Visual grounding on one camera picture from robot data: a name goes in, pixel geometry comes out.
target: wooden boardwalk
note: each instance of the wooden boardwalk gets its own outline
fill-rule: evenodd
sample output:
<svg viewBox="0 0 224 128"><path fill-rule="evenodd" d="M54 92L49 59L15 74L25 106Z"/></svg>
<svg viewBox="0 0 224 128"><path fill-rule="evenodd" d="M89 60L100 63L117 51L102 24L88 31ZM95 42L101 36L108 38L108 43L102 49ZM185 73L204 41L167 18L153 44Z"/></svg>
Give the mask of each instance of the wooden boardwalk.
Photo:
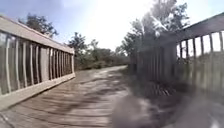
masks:
<svg viewBox="0 0 224 128"><path fill-rule="evenodd" d="M0 128L110 127L115 103L127 94L120 68L78 72L75 79L0 112Z"/></svg>

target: wooden bridge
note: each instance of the wooden bridge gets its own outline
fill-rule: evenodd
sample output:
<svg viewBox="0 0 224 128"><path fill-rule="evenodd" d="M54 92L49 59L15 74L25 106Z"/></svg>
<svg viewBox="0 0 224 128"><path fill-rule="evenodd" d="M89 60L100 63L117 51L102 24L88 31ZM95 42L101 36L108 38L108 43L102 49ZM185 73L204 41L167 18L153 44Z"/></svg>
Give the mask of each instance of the wooden bridge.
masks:
<svg viewBox="0 0 224 128"><path fill-rule="evenodd" d="M184 83L179 87L222 99L223 24L219 14L153 40L153 46L141 44L133 62L138 77ZM73 49L0 16L0 127L110 127L116 102L130 93L122 68L75 75Z"/></svg>

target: fence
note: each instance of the fence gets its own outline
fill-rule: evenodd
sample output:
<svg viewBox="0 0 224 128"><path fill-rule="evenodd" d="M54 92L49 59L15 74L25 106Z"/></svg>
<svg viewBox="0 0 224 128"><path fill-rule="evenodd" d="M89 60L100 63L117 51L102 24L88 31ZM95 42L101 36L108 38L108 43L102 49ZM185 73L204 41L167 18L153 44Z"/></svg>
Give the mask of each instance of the fence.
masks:
<svg viewBox="0 0 224 128"><path fill-rule="evenodd" d="M74 51L0 16L0 110L75 77Z"/></svg>
<svg viewBox="0 0 224 128"><path fill-rule="evenodd" d="M153 81L183 81L224 91L224 13L155 40L138 52L137 71Z"/></svg>

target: sky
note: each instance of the sky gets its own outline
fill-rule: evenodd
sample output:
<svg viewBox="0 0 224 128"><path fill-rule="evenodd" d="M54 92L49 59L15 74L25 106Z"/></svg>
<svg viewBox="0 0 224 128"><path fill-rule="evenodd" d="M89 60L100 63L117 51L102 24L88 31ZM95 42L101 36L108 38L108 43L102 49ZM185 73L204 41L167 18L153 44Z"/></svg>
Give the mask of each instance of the sky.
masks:
<svg viewBox="0 0 224 128"><path fill-rule="evenodd" d="M223 0L178 0L187 3L190 23L194 24L224 12ZM141 18L152 0L0 0L0 14L13 20L28 13L43 15L59 32L54 40L67 43L79 32L89 43L114 50L130 30L130 22Z"/></svg>

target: green foliage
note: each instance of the green foliage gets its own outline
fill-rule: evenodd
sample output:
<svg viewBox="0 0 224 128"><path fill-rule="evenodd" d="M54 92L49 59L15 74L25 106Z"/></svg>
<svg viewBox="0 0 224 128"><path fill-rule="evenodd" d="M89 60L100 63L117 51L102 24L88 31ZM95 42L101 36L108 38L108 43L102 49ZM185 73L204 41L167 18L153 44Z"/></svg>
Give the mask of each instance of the green foliage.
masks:
<svg viewBox="0 0 224 128"><path fill-rule="evenodd" d="M44 35L48 35L51 38L54 35L58 35L58 32L52 25L52 22L47 22L47 19L44 16L28 14L25 20L19 19L18 21Z"/></svg>
<svg viewBox="0 0 224 128"><path fill-rule="evenodd" d="M119 51L129 56L136 68L139 48L152 46L155 39L173 33L188 25L187 4L177 5L176 0L154 0L154 6L141 20L132 22L132 31L124 37Z"/></svg>
<svg viewBox="0 0 224 128"><path fill-rule="evenodd" d="M110 49L99 48L98 41L93 39L90 44L85 43L85 37L79 33L69 41L69 47L75 50L75 68L99 69L109 66L127 64L127 57L123 53L113 52Z"/></svg>

